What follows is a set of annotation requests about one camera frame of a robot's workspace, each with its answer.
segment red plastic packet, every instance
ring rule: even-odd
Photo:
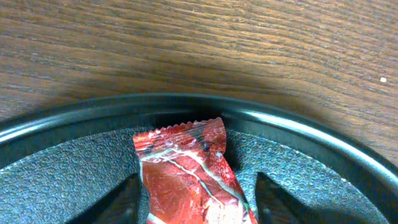
[[[257,223],[223,157],[221,118],[133,137],[150,195],[147,223]]]

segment wooden surface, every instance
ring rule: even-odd
[[[209,93],[314,118],[398,165],[397,26],[388,0],[0,0],[0,119]]]

